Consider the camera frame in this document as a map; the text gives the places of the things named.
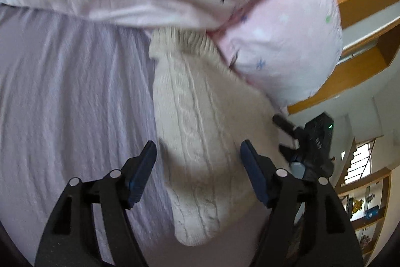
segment bed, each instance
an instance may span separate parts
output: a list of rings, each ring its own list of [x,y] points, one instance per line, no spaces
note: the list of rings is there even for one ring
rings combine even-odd
[[[70,178],[101,178],[157,141],[148,49],[141,29],[0,6],[0,254],[8,265],[33,264]],[[99,207],[94,214],[102,258],[112,263]],[[251,262],[268,211],[257,203],[208,244],[183,246],[159,154],[128,216],[150,266],[240,267]]]

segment silver screw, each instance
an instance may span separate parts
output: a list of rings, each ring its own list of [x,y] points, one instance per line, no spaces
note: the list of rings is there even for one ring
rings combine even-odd
[[[321,185],[326,186],[326,185],[328,184],[329,181],[327,180],[327,178],[320,176],[320,177],[318,178],[318,182],[319,182]]]
[[[75,186],[77,186],[79,184],[79,182],[81,182],[81,181],[78,178],[72,178],[69,181],[69,185],[72,186],[72,187],[75,187]]]
[[[285,169],[277,169],[276,175],[284,178],[288,176],[288,172]]]
[[[121,170],[113,170],[109,173],[109,176],[112,178],[119,178],[121,176]]]

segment blue snowflake print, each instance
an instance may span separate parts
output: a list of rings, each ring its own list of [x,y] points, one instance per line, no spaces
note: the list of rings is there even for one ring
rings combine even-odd
[[[260,59],[255,68],[258,70],[262,70],[264,66],[265,66],[265,60]]]

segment cream knitted sweater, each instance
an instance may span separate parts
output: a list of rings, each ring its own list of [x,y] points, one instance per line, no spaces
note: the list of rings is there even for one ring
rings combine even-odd
[[[256,201],[239,156],[242,141],[289,168],[278,151],[274,111],[224,65],[205,34],[156,30],[149,54],[157,60],[155,121],[175,236],[182,244],[204,244]]]

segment window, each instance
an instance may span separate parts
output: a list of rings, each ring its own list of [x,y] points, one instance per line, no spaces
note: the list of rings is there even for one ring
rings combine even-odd
[[[351,166],[347,169],[347,176],[344,183],[359,180],[371,173],[371,153],[373,151],[375,139],[357,146],[357,151],[353,153],[354,159],[350,161]]]

